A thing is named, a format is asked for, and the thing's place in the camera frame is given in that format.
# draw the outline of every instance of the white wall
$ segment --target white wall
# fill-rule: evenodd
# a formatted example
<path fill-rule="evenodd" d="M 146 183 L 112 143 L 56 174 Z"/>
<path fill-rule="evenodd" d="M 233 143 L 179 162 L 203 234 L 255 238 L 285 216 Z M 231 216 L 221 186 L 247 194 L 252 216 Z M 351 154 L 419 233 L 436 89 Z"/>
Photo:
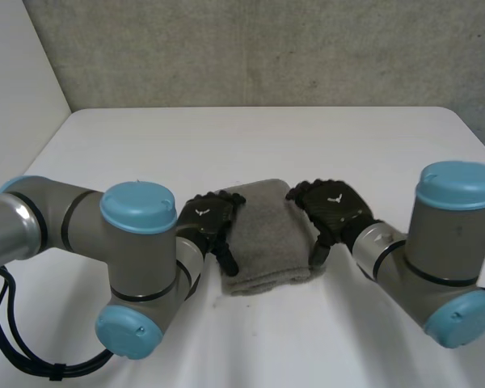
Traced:
<path fill-rule="evenodd" d="M 21 0 L 0 0 L 0 186 L 21 175 L 70 115 Z"/>

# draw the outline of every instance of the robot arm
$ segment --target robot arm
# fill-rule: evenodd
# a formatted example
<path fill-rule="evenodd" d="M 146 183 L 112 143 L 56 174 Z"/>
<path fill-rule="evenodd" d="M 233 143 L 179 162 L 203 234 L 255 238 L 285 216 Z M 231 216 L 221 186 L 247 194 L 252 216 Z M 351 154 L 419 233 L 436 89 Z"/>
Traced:
<path fill-rule="evenodd" d="M 141 359 L 194 290 L 209 250 L 195 233 L 203 225 L 177 220 L 173 195 L 156 183 L 121 183 L 102 193 L 23 176 L 0 190 L 0 267 L 51 247 L 104 262 L 112 295 L 95 332 L 114 354 Z M 212 234 L 221 227 L 209 224 Z"/>
<path fill-rule="evenodd" d="M 440 345 L 456 348 L 485 332 L 485 290 L 476 285 L 485 259 L 484 165 L 426 167 L 408 235 L 374 219 L 343 182 L 300 183 L 287 198 L 320 230 L 313 264 L 345 243 L 362 272 Z"/>

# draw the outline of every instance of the silver metal cylinder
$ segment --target silver metal cylinder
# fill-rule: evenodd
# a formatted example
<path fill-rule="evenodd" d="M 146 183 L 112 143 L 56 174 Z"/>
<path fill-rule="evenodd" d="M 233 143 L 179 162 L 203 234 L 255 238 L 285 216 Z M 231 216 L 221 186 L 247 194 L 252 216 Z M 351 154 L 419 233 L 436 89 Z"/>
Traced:
<path fill-rule="evenodd" d="M 40 242 L 40 227 L 31 209 L 16 196 L 0 194 L 0 267 L 34 256 Z"/>
<path fill-rule="evenodd" d="M 203 254 L 200 248 L 186 238 L 176 238 L 176 259 L 185 267 L 191 279 L 191 286 L 196 283 L 203 269 Z"/>
<path fill-rule="evenodd" d="M 363 271 L 374 279 L 373 269 L 377 260 L 388 252 L 390 246 L 405 239 L 405 234 L 385 222 L 373 224 L 357 236 L 352 256 Z"/>

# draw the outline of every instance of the concrete wall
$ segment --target concrete wall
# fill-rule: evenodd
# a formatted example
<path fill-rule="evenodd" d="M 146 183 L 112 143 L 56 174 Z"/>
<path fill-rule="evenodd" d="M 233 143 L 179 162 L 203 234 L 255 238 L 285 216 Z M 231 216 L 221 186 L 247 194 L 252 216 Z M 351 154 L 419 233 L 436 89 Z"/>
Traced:
<path fill-rule="evenodd" d="M 485 0 L 24 0 L 73 110 L 436 105 L 485 142 Z"/>
<path fill-rule="evenodd" d="M 23 174 L 70 115 L 21 0 L 0 0 L 0 186 Z"/>

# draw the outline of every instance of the gray wall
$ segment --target gray wall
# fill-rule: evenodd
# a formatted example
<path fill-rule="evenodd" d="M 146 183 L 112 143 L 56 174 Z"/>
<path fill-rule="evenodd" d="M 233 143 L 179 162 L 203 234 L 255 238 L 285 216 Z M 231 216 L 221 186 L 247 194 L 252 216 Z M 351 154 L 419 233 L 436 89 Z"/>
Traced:
<path fill-rule="evenodd" d="M 24 0 L 73 110 L 436 105 L 485 143 L 485 0 Z"/>

